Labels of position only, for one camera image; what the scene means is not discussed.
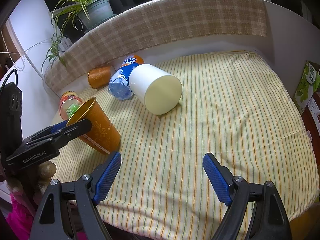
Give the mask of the hand holding left gripper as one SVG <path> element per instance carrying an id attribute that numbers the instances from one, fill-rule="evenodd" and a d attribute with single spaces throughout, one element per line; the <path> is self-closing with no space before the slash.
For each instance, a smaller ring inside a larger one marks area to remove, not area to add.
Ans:
<path id="1" fill-rule="evenodd" d="M 46 161 L 22 171 L 18 178 L 8 178 L 7 187 L 15 200 L 31 208 L 40 204 L 55 172 L 56 165 Z"/>

